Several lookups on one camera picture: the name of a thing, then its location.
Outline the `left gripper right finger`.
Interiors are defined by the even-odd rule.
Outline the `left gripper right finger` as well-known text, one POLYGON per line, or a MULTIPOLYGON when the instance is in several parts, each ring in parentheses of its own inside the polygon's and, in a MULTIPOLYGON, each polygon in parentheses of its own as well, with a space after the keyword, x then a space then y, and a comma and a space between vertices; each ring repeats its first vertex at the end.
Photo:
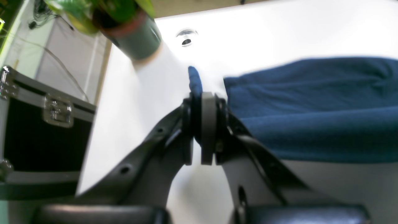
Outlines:
POLYGON ((216 162, 233 197, 234 224, 370 224, 367 210, 312 189, 255 139, 217 102, 217 133, 223 149, 216 162))

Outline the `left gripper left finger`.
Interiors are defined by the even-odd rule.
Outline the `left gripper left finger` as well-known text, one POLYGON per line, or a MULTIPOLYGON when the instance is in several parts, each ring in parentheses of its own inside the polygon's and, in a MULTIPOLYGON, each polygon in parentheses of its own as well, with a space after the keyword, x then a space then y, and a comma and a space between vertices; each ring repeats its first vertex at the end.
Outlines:
POLYGON ((41 206, 32 223, 171 224, 171 184, 192 160, 191 100, 183 100, 97 184, 69 202, 41 206))

